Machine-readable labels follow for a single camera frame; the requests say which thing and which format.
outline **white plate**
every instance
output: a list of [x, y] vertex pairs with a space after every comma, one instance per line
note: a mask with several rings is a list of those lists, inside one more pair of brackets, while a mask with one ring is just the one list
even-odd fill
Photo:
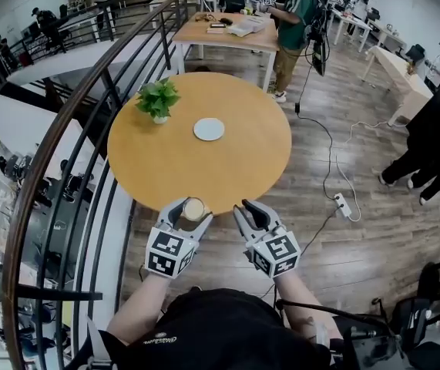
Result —
[[204, 118], [194, 125], [194, 134], [202, 141], [218, 140], [225, 134], [225, 125], [219, 119]]

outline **power strip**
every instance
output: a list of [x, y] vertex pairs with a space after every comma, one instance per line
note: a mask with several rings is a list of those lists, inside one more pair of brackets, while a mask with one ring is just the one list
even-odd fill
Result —
[[338, 207], [341, 209], [341, 212], [343, 213], [343, 216], [346, 218], [349, 218], [351, 215], [351, 209], [348, 206], [348, 203], [343, 197], [342, 193], [337, 193], [334, 195], [334, 201], [338, 205]]

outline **brown pants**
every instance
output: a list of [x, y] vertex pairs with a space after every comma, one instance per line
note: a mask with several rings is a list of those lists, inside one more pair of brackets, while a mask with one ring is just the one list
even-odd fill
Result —
[[274, 72], [276, 73], [276, 91], [281, 93], [290, 85], [294, 74], [297, 60], [302, 55], [303, 48], [299, 50], [286, 49], [280, 45], [280, 50], [274, 60]]

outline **green potted plant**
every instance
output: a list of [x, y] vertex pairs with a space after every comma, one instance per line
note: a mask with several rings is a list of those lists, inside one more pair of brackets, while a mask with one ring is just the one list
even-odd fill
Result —
[[165, 78], [141, 89], [137, 108], [150, 114], [154, 123], [165, 123], [170, 116], [170, 107], [179, 99], [173, 82]]

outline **wooden floor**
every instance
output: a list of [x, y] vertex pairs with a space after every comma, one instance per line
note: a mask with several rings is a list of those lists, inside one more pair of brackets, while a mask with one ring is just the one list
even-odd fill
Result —
[[[206, 65], [212, 71], [262, 83], [267, 58], [261, 54], [206, 47], [206, 60], [201, 62], [194, 60], [195, 53], [189, 57], [187, 71]], [[339, 215], [332, 218], [301, 259], [298, 273], [322, 304], [353, 312], [371, 310], [375, 297], [384, 298], [386, 308], [394, 306], [397, 300], [414, 294], [420, 270], [429, 261], [440, 260], [440, 194], [422, 207], [419, 192], [410, 193], [405, 179], [387, 188], [376, 177], [405, 151], [405, 129], [357, 127], [353, 139], [345, 144], [353, 123], [385, 122], [397, 108], [393, 90], [387, 92], [389, 79], [379, 64], [368, 77], [372, 85], [358, 78], [366, 66], [364, 59], [365, 54], [358, 54], [357, 46], [347, 39], [337, 46], [331, 43], [326, 75], [311, 73], [301, 103], [301, 115], [317, 119], [331, 132], [332, 161], [338, 156], [341, 169], [353, 183], [362, 216], [357, 223]], [[294, 101], [300, 96], [307, 71], [307, 62], [299, 59], [288, 89], [289, 103], [283, 105], [293, 134], [291, 160], [280, 180], [260, 198], [293, 230], [301, 248], [334, 210], [322, 188], [328, 169], [327, 134], [294, 113]], [[351, 190], [335, 163], [327, 191], [330, 196], [342, 192], [354, 210], [353, 218], [358, 216]], [[122, 300], [139, 286], [139, 267], [157, 216], [147, 209], [138, 212], [126, 256]], [[169, 299], [196, 284], [203, 289], [226, 287], [265, 294], [272, 282], [247, 262], [243, 249], [232, 214], [217, 217], [193, 263], [172, 283]], [[272, 292], [264, 300], [272, 303]]]

